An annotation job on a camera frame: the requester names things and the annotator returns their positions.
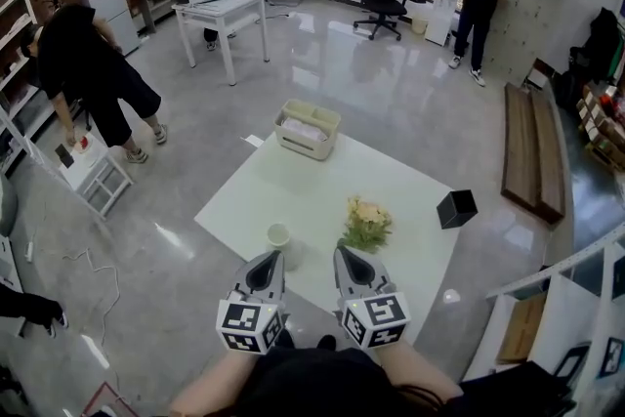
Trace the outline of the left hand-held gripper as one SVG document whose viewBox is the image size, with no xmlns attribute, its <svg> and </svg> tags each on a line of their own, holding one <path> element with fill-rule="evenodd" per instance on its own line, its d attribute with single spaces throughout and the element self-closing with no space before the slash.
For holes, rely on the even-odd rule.
<svg viewBox="0 0 625 417">
<path fill-rule="evenodd" d="M 284 275 L 285 260 L 279 250 L 257 256 L 236 272 L 216 319 L 216 331 L 228 350 L 266 354 L 274 345 L 285 328 Z"/>
</svg>

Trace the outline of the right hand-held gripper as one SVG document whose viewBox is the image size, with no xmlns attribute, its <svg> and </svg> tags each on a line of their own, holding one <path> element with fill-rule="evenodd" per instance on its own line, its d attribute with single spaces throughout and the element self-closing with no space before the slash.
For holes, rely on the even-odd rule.
<svg viewBox="0 0 625 417">
<path fill-rule="evenodd" d="M 367 252 L 338 246 L 333 265 L 341 295 L 340 325 L 347 336 L 362 350 L 398 343 L 411 322 L 411 314 L 404 294 L 387 280 L 383 263 Z"/>
</svg>

